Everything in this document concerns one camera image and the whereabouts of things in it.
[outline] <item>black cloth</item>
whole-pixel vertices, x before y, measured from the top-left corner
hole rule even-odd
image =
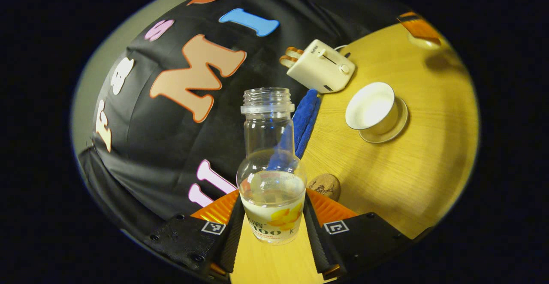
[[[196,178],[204,159],[235,184],[238,166],[245,157],[244,116],[239,108],[244,91],[286,87],[296,105],[307,92],[278,63],[287,47],[304,49],[314,39],[332,47],[348,44],[397,23],[396,16],[410,10],[393,0],[217,0],[187,6],[188,1],[151,22],[114,60],[97,100],[106,103],[112,150],[106,151],[94,121],[94,146],[79,156],[94,199],[104,210],[110,210],[106,213],[116,225],[132,235],[144,236],[161,220],[200,209],[187,198],[193,183],[213,200],[225,194]],[[235,8],[278,20],[280,26],[268,36],[257,36],[246,26],[218,22]],[[145,40],[149,29],[169,19],[175,20],[170,30],[153,42]],[[220,90],[194,91],[198,96],[214,97],[214,105],[202,123],[194,122],[192,113],[174,101],[149,96],[162,71],[189,67],[181,49],[197,34],[233,51],[247,52],[234,75],[222,78],[214,69],[222,83]],[[135,63],[123,91],[114,95],[110,77],[124,57]]]

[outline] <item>yellow fruit graphic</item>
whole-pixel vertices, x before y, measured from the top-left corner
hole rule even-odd
[[[295,206],[291,211],[289,208],[279,210],[271,215],[271,220],[268,224],[278,226],[281,230],[290,230],[294,228],[295,222],[298,220],[301,212],[302,204]]]

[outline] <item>bottle threaded mouth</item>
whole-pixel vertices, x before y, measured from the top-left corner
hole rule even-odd
[[[293,112],[288,88],[257,88],[244,91],[243,114],[265,112]]]

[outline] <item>saucer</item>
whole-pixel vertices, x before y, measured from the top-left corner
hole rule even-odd
[[[360,137],[370,143],[382,143],[390,141],[395,138],[406,126],[408,122],[408,106],[400,97],[395,97],[396,108],[398,109],[398,122],[395,126],[389,131],[382,135],[372,134],[372,133],[363,133],[359,131]]]

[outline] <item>white cup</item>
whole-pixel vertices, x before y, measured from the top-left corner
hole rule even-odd
[[[395,93],[384,82],[373,82],[360,89],[345,111],[349,127],[362,134],[382,135],[398,122]]]

